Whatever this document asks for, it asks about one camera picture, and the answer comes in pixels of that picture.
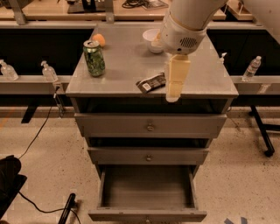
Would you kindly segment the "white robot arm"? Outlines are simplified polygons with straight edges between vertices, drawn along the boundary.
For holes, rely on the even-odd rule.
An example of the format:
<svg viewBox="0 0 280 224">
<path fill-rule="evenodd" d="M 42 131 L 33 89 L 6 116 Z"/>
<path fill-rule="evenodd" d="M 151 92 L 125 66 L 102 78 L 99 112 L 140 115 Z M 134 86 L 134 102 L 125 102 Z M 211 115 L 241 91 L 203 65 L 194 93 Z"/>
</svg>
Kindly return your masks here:
<svg viewBox="0 0 280 224">
<path fill-rule="evenodd" d="M 239 1 L 280 42 L 280 0 Z M 168 102 L 176 102 L 181 96 L 191 65 L 188 55 L 197 50 L 207 34 L 209 22 L 227 2 L 228 0 L 171 0 L 159 32 L 151 42 L 153 46 L 159 46 L 171 55 L 166 68 L 165 98 Z"/>
</svg>

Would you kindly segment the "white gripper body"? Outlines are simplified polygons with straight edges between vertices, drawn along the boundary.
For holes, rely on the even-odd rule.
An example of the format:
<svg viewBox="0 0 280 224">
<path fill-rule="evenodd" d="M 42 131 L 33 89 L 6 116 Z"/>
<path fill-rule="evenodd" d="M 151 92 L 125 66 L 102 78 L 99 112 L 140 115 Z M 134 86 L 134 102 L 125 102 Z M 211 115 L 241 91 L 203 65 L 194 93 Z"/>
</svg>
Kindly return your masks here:
<svg viewBox="0 0 280 224">
<path fill-rule="evenodd" d="M 160 42 L 167 53 L 188 55 L 197 50 L 206 32 L 184 26 L 167 11 L 160 27 Z"/>
</svg>

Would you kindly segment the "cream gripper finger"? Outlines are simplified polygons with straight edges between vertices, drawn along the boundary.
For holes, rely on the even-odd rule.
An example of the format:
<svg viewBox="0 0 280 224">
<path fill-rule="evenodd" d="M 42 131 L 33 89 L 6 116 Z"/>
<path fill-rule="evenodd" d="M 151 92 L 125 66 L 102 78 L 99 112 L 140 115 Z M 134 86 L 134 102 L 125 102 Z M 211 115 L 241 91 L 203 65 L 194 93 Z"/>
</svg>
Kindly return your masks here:
<svg viewBox="0 0 280 224">
<path fill-rule="evenodd" d="M 168 102 L 176 102 L 181 96 L 182 89 L 189 73 L 191 61 L 187 55 L 174 54 L 167 63 L 166 95 Z"/>
<path fill-rule="evenodd" d="M 162 47 L 161 40 L 160 40 L 160 32 L 158 32 L 155 38 L 151 41 L 151 45 L 153 47 Z"/>
</svg>

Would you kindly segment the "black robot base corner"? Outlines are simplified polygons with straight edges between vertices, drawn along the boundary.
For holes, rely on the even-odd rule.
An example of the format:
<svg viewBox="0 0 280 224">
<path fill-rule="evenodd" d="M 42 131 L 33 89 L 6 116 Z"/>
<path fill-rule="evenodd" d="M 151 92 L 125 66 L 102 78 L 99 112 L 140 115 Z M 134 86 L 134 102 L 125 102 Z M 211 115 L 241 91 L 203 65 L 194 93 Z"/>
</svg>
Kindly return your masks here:
<svg viewBox="0 0 280 224">
<path fill-rule="evenodd" d="M 27 177 L 20 174 L 21 162 L 13 155 L 0 160 L 0 218 L 19 194 Z"/>
</svg>

